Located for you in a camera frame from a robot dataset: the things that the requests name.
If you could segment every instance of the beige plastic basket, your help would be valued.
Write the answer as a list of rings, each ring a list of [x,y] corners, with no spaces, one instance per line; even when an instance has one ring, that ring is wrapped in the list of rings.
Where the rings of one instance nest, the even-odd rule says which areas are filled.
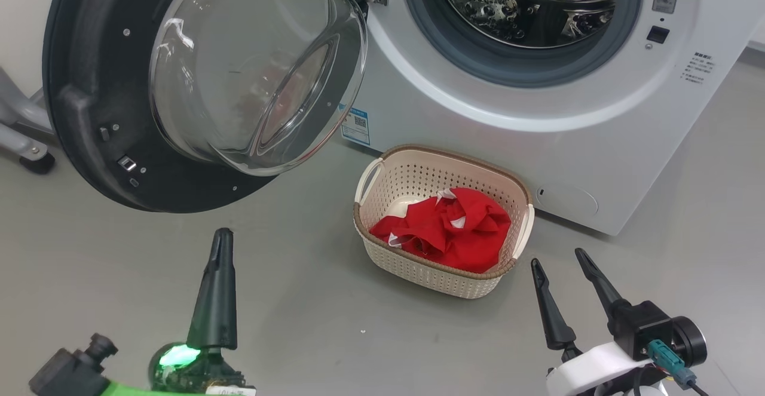
[[[483,274],[438,265],[388,246],[369,228],[388,214],[405,214],[406,206],[451,187],[476,189],[497,201],[512,224],[500,251],[500,262]],[[405,145],[393,148],[366,168],[356,188],[353,221],[366,252],[380,268],[423,287],[476,299],[486,296],[516,264],[534,224],[527,187],[516,176],[477,159]]]

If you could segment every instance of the black rubber foot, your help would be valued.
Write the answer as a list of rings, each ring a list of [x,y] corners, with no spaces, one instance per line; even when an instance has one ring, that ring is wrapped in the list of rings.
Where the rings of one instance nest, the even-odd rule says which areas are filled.
[[[38,175],[45,175],[53,169],[54,165],[56,164],[56,159],[52,154],[48,153],[39,160],[30,160],[26,157],[19,157],[19,163],[31,172],[34,172]]]

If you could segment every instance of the basket handle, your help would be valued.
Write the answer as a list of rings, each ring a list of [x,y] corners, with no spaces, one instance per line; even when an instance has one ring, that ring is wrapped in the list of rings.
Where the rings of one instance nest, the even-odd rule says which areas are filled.
[[[531,236],[530,225],[534,224],[534,206],[528,204],[528,212],[525,213],[524,221],[521,223],[520,237],[516,241],[516,247],[513,249],[513,258],[518,259],[525,249],[528,237]]]
[[[368,167],[364,170],[364,173],[361,174],[361,179],[359,180],[358,186],[356,186],[356,196],[354,197],[354,200],[359,205],[363,205],[364,201],[366,200],[366,195],[369,193],[369,190],[372,188],[372,184],[375,183],[377,180],[377,176],[380,175],[380,173],[385,170],[385,165],[383,164],[383,159],[380,157],[379,159],[375,159],[374,161],[369,164]]]

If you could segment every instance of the washing machine door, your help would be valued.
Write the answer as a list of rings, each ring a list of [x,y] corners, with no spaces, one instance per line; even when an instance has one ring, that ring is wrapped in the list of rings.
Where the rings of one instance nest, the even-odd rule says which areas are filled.
[[[44,88],[61,145],[99,192],[193,213],[314,154],[365,60],[354,0],[54,0]]]

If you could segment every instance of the laundry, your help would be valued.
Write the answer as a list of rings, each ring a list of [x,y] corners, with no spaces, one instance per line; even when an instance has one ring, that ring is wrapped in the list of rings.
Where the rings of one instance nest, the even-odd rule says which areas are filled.
[[[483,192],[456,188],[409,205],[405,217],[383,217],[369,233],[391,247],[481,274],[499,262],[510,224],[507,212]]]

